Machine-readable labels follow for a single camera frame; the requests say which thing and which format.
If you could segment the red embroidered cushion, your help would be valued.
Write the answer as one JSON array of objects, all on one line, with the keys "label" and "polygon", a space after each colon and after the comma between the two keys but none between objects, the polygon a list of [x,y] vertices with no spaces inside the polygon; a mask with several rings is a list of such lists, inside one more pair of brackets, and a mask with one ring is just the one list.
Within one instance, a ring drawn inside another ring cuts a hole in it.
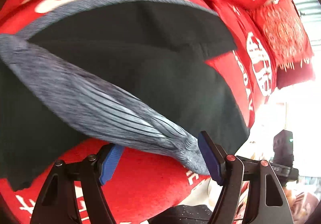
[{"label": "red embroidered cushion", "polygon": [[314,53],[293,0],[252,9],[249,15],[276,62],[278,89],[314,79]]}]

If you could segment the red bed cover white lettering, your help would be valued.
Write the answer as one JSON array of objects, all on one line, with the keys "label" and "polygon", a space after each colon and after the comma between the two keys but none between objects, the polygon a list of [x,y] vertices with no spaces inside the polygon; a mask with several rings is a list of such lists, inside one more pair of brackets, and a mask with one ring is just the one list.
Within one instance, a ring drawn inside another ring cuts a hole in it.
[{"label": "red bed cover white lettering", "polygon": [[[75,1],[78,0],[6,0],[1,8],[1,34],[14,35],[37,18]],[[265,39],[242,7],[224,0],[182,1],[214,11],[229,29],[236,45],[233,55],[243,77],[246,97],[241,101],[241,113],[250,133],[256,111],[275,89],[276,65]],[[80,162],[107,144],[115,143],[89,137],[55,161]],[[209,176],[188,169],[170,156],[124,148],[114,175],[102,186],[117,223],[142,223],[178,205]],[[21,223],[31,221],[39,192],[55,161],[29,187],[21,190],[13,190],[8,180],[1,177],[1,195]],[[80,182],[75,182],[75,186],[82,223],[91,223]]]}]

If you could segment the black pants with grey waistband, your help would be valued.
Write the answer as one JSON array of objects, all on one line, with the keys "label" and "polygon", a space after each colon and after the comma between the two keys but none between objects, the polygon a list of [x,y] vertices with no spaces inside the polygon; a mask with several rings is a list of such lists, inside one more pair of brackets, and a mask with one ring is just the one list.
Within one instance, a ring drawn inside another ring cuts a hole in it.
[{"label": "black pants with grey waistband", "polygon": [[31,185],[94,137],[208,173],[196,137],[249,136],[233,37],[182,0],[78,0],[1,34],[1,177]]}]

